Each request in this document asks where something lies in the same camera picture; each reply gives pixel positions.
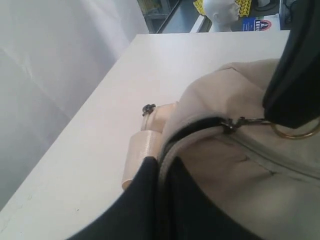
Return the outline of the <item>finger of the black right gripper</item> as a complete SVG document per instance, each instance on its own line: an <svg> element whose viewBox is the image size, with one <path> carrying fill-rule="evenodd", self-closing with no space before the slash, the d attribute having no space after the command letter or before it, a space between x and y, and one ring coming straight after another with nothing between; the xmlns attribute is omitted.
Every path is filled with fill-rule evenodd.
<svg viewBox="0 0 320 240"><path fill-rule="evenodd" d="M296 1L291 30L263 97L264 118L297 129L320 116L320 2Z"/></svg>

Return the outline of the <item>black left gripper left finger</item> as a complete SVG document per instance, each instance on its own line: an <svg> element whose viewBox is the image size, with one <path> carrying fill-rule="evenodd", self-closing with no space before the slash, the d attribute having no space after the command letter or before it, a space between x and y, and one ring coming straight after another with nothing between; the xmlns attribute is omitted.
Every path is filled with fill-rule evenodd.
<svg viewBox="0 0 320 240"><path fill-rule="evenodd" d="M155 194L159 166L146 157L121 196L71 240L155 240Z"/></svg>

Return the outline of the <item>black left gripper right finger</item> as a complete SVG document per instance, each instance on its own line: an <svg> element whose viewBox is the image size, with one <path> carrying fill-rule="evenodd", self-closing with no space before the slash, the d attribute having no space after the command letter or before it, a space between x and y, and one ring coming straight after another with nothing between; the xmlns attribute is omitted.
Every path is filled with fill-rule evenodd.
<svg viewBox="0 0 320 240"><path fill-rule="evenodd" d="M239 226L200 190L176 157L166 179L168 232L164 240L239 240Z"/></svg>

